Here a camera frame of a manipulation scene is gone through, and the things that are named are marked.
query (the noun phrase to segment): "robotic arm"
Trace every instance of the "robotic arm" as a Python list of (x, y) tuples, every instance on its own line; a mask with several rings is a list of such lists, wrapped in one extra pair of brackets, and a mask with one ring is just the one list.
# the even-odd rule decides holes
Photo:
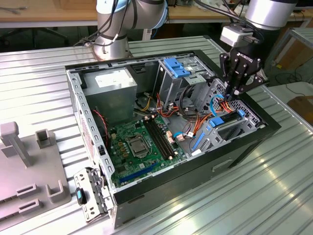
[(267, 79), (262, 70), (264, 62), (297, 0), (251, 0), (246, 19), (231, 12), (212, 9), (200, 0), (195, 2), (238, 21), (224, 27), (221, 34), (221, 40), (232, 46), (229, 53), (222, 53), (220, 56), (226, 86), (225, 99), (231, 100), (233, 96), (265, 83)]
[[(265, 83), (264, 62), (297, 0), (251, 0), (245, 19), (231, 9), (223, 11), (201, 0), (194, 1), (237, 21), (224, 27), (221, 34), (221, 40), (232, 46), (229, 53), (220, 56), (225, 99)], [(97, 0), (98, 30), (83, 40), (93, 45), (100, 60), (128, 57), (127, 31), (159, 28), (166, 21), (167, 11), (166, 0)]]
[(167, 17), (166, 0), (98, 0), (98, 31), (93, 44), (100, 60), (129, 56), (129, 29), (159, 28)]

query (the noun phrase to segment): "label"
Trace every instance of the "label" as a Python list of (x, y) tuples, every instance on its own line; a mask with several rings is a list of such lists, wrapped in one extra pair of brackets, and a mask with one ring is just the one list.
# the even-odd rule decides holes
[(129, 83), (133, 81), (125, 70), (117, 70), (112, 73), (98, 75), (94, 79), (100, 88), (119, 84), (126, 84), (128, 86)]

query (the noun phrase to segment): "ribbed metal surface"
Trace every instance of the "ribbed metal surface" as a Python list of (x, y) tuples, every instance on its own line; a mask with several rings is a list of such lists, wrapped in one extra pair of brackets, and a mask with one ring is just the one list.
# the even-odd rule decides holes
[(313, 49), (313, 28), (294, 28), (291, 34)]
[[(203, 37), (134, 42), (130, 47), (134, 56), (189, 49), (202, 49), (215, 62), (219, 56)], [(71, 193), (73, 174), (89, 161), (63, 67), (88, 61), (94, 58), (82, 47), (0, 54), (0, 123), (15, 120), (21, 136), (53, 130)], [(70, 203), (3, 234), (312, 234), (312, 133), (263, 88), (250, 95), (282, 128), (239, 166), (117, 231), (108, 217), (87, 226), (73, 196)]]

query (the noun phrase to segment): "gray plastic post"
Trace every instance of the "gray plastic post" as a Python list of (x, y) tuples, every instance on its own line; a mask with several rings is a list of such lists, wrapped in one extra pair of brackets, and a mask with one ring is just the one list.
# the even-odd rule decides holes
[(40, 149), (53, 145), (47, 129), (36, 131), (35, 138)]
[(59, 188), (55, 189), (53, 192), (49, 185), (45, 185), (45, 189), (47, 192), (47, 197), (49, 198), (51, 203), (56, 203), (66, 197), (66, 192), (63, 188), (62, 181), (58, 180)]
[(30, 156), (26, 151), (22, 141), (18, 137), (19, 127), (16, 122), (0, 124), (0, 139), (5, 146), (12, 145), (25, 164), (26, 168), (31, 166)]

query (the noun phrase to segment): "table leg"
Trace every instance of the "table leg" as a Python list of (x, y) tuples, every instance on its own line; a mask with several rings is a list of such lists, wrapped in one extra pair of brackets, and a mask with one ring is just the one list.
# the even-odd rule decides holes
[[(301, 24), (300, 28), (306, 28), (309, 23), (311, 22), (312, 18), (309, 19), (305, 19), (303, 21), (303, 23)], [(291, 46), (293, 45), (293, 43), (295, 42), (295, 38), (291, 38), (287, 44), (285, 45), (285, 47), (282, 49), (282, 51), (278, 54), (277, 58), (275, 59), (275, 63), (277, 64), (287, 53), (287, 51), (289, 51), (289, 49), (291, 48)]]
[(144, 29), (142, 34), (142, 40), (148, 41), (151, 39), (152, 29)]

